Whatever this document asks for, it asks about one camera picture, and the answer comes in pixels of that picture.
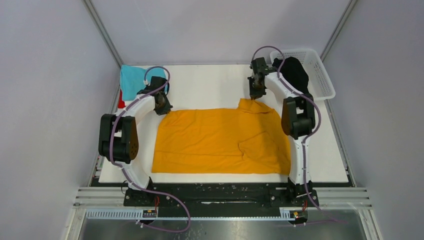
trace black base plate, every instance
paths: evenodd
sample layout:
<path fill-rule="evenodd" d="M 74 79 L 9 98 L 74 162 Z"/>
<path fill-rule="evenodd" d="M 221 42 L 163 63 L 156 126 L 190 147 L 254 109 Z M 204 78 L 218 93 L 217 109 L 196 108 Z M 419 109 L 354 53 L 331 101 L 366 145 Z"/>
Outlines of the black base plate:
<path fill-rule="evenodd" d="M 154 191 L 165 192 L 179 198 L 188 208 L 192 217 L 280 217 L 280 207 L 303 206 L 303 200 L 285 199 L 285 189 L 280 183 L 155 183 Z M 155 195 L 160 200 L 158 217 L 186 217 L 183 207 L 174 199 Z M 128 189 L 124 206 L 154 207 L 140 191 Z"/>

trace wire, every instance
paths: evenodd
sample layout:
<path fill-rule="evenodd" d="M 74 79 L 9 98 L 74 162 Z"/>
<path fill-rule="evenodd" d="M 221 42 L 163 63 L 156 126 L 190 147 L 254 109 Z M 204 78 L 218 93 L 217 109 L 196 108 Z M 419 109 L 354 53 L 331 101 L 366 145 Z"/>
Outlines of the wire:
<path fill-rule="evenodd" d="M 122 194 L 125 194 L 125 192 L 123 192 L 123 191 L 122 191 L 122 187 L 123 187 L 123 184 L 124 184 L 125 182 L 128 182 L 128 181 L 127 181 L 127 180 L 123 181 L 123 182 L 122 182 L 122 185 L 120 186 L 120 192 L 121 192 Z"/>
<path fill-rule="evenodd" d="M 307 96 L 305 96 L 305 95 L 303 95 L 303 93 L 301 93 L 301 92 L 297 92 L 297 91 L 295 91 L 295 90 L 293 90 L 287 83 L 286 83 L 286 81 L 285 81 L 285 79 L 284 78 L 281 78 L 280 77 L 280 70 L 281 70 L 281 67 L 283 66 L 283 64 L 284 64 L 284 62 L 286 61 L 286 59 L 284 58 L 284 54 L 283 54 L 283 52 L 280 50 L 280 49 L 278 49 L 278 48 L 276 48 L 275 46 L 269 46 L 269 45 L 267 45 L 267 46 L 262 46 L 262 47 L 260 47 L 260 48 L 258 48 L 254 53 L 253 53 L 253 56 L 252 56 L 252 61 L 255 59 L 255 55 L 256 55 L 256 53 L 259 51 L 259 50 L 261 50 L 261 49 L 265 49 L 265 48 L 271 48 L 271 49 L 275 49 L 275 50 L 277 50 L 278 51 L 278 53 L 280 53 L 281 54 L 281 56 L 282 56 L 282 62 L 281 62 L 281 64 L 279 65 L 279 67 L 278 67 L 278 69 L 277 69 L 277 78 L 278 78 L 278 80 L 284 85 L 284 87 L 286 88 L 286 89 L 288 89 L 290 92 L 292 92 L 294 95 L 296 95 L 296 96 L 299 96 L 299 97 L 301 97 L 301 98 L 303 98 L 303 99 L 305 99 L 306 101 L 308 101 L 309 103 L 311 103 L 312 105 L 313 105 L 313 107 L 316 109 L 316 113 L 317 113 L 317 115 L 318 115 L 318 123 L 316 124 L 316 127 L 315 127 L 315 129 L 309 134 L 309 135 L 307 135 L 303 140 L 302 140 L 302 152 L 303 152 L 303 181 L 304 181 L 304 188 L 305 188 L 305 190 L 306 190 L 306 195 L 307 195 L 307 197 L 308 197 L 308 199 L 311 201 L 311 203 L 313 204 L 313 206 L 316 208 L 316 209 L 318 209 L 323 215 L 325 215 L 325 216 L 327 216 L 329 219 L 331 219 L 331 221 L 332 222 L 336 222 L 336 223 L 343 223 L 343 224 L 346 224 L 346 223 L 348 223 L 347 221 L 344 221 L 344 220 L 339 220 L 339 219 L 337 219 L 337 218 L 335 218 L 335 217 L 333 217 L 331 214 L 329 214 L 329 213 L 327 213 L 326 211 L 324 211 L 324 210 L 322 210 L 316 203 L 315 203 L 315 201 L 312 199 L 312 196 L 311 196 L 311 194 L 309 193 L 309 190 L 308 190 L 308 186 L 307 186 L 307 184 L 306 184 L 306 182 L 307 182 L 307 177 L 306 177 L 306 175 L 307 175 L 307 169 L 306 169 L 306 140 L 308 139 L 308 138 L 310 138 L 312 135 L 314 135 L 317 131 L 318 131 L 318 129 L 320 128 L 320 126 L 321 126 L 321 118 L 322 118 L 322 116 L 321 116 L 321 112 L 320 112 L 320 109 L 318 108 L 318 106 L 317 106 L 317 104 L 313 101 L 313 100 L 311 100 L 309 97 L 307 97 Z"/>
<path fill-rule="evenodd" d="M 150 226 L 150 225 L 145 225 L 145 224 L 143 224 L 143 223 L 140 223 L 140 222 L 137 222 L 137 224 L 139 224 L 139 225 L 141 225 L 142 227 L 143 226 L 146 226 L 146 227 L 148 227 L 148 228 L 151 228 L 151 229 L 156 229 L 156 230 L 160 230 L 160 231 L 164 231 L 164 232 L 168 232 L 168 233 L 182 233 L 182 232 L 185 232 L 185 231 L 187 231 L 189 228 L 190 228 L 190 225 L 192 224 L 192 220 L 191 220 L 191 217 L 190 217 L 190 213 L 189 213 L 189 210 L 187 209 L 187 207 L 186 207 L 186 205 L 180 200 L 180 199 L 178 199 L 176 196 L 174 196 L 174 195 L 172 195 L 172 194 L 169 194 L 169 193 L 166 193 L 166 192 L 161 192 L 161 191 L 154 191 L 154 190 L 148 190 L 148 189 L 145 189 L 145 188 L 143 188 L 143 187 L 141 187 L 141 186 L 139 186 L 138 184 L 136 184 L 131 178 L 130 178 L 130 176 L 128 175 L 128 173 L 127 173 L 127 171 L 125 170 L 125 168 L 124 168 L 124 166 L 122 165 L 122 164 L 120 164 L 120 163 L 117 163 L 117 162 L 115 162 L 114 161 L 114 155 L 113 155 L 113 150 L 114 150 L 114 148 L 113 148 L 113 146 L 114 146 L 114 133 L 115 133 L 115 131 L 116 131 L 116 129 L 117 129 L 117 125 L 118 125 L 118 121 L 119 121 L 119 119 L 129 110 L 129 109 L 131 109 L 136 103 L 138 103 L 140 100 L 142 100 L 142 99 L 144 99 L 144 98 L 146 98 L 147 96 L 151 96 L 152 94 L 155 94 L 155 93 L 157 93 L 158 91 L 160 91 L 161 89 L 163 89 L 169 82 L 170 82 L 170 79 L 171 79 L 171 74 L 170 74 L 170 71 L 168 71 L 168 69 L 166 69 L 165 67 L 163 67 L 163 66 L 152 66 L 152 67 L 150 67 L 149 69 L 147 69 L 147 71 L 144 73 L 144 80 L 146 80 L 146 76 L 147 76 L 147 73 L 150 71 L 150 70 L 152 70 L 152 69 L 157 69 L 157 68 L 159 68 L 159 69 L 163 69 L 163 70 L 165 70 L 166 71 L 166 73 L 168 74 L 168 79 L 166 80 L 166 82 L 162 85 L 162 86 L 160 86 L 159 88 L 157 88 L 157 89 L 155 89 L 155 90 L 153 90 L 153 91 L 151 91 L 151 92 L 149 92 L 149 93 L 147 93 L 147 94 L 143 94 L 143 95 L 141 95 L 141 97 L 139 97 L 139 98 L 136 98 L 134 101 L 132 101 L 128 106 L 126 106 L 126 108 L 118 115 L 118 116 L 116 116 L 116 119 L 115 119 L 115 121 L 113 122 L 113 126 L 112 126 L 112 133 L 111 133 L 111 135 L 110 135 L 110 144 L 109 144 L 109 160 L 110 160 L 110 163 L 112 163 L 112 165 L 114 165 L 114 166 L 116 166 L 116 167 L 118 167 L 118 168 L 120 168 L 121 170 L 122 170 L 122 174 L 125 176 L 125 178 L 126 178 L 126 180 L 128 181 L 128 186 L 129 185 L 133 185 L 136 189 L 138 189 L 138 190 L 140 190 L 140 191 L 144 191 L 144 192 L 146 192 L 146 193 L 150 193 L 150 194 L 156 194 L 156 195 L 164 195 L 164 196 L 168 196 L 168 197 L 170 197 L 170 198 L 173 198 L 173 199 L 175 199 L 179 204 L 181 204 L 181 206 L 182 206 L 182 208 L 184 208 L 184 210 L 185 210 L 185 212 L 186 212 L 186 214 L 187 214 L 187 217 L 188 217 L 188 221 L 187 221 L 187 226 L 184 228 L 184 229 L 181 229 L 181 230 L 172 230 L 172 229 L 166 229 L 166 228 L 162 228 L 162 227 L 156 227 L 156 226 Z"/>
<path fill-rule="evenodd" d="M 159 203 L 161 202 L 161 200 L 159 199 L 159 197 L 158 196 L 156 196 L 155 198 L 154 198 L 154 212 L 156 213 L 156 216 L 158 216 L 158 211 L 157 211 L 157 209 L 158 209 L 158 206 L 159 206 Z"/>

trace metal floor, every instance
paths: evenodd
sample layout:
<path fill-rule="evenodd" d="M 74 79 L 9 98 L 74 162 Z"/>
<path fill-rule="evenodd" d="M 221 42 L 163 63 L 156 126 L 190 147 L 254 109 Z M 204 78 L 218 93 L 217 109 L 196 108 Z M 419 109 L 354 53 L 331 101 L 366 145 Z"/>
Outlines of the metal floor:
<path fill-rule="evenodd" d="M 342 223 L 320 223 L 292 227 L 287 221 L 198 220 L 183 233 L 141 229 L 133 220 L 86 219 L 80 240 L 365 240 L 360 217 L 355 210 L 331 211 Z M 325 220 L 317 210 L 308 211 L 309 221 Z M 156 221 L 154 226 L 184 228 L 185 221 Z"/>

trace orange shirt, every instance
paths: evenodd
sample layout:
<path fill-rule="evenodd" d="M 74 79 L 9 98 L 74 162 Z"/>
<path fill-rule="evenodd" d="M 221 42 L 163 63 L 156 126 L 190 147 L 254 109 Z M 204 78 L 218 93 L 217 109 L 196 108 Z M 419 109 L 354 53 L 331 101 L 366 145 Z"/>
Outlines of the orange shirt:
<path fill-rule="evenodd" d="M 236 109 L 171 111 L 159 124 L 152 173 L 290 173 L 278 113 L 240 99 Z"/>

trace red cloth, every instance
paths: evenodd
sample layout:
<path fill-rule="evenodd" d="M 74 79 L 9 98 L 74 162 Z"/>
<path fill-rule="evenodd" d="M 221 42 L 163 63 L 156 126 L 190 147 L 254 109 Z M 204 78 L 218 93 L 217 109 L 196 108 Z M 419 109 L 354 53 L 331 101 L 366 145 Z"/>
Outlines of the red cloth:
<path fill-rule="evenodd" d="M 122 101 L 122 90 L 119 90 L 118 108 L 119 108 L 119 109 L 123 109 L 123 108 L 125 108 L 125 102 L 124 102 L 124 101 Z"/>

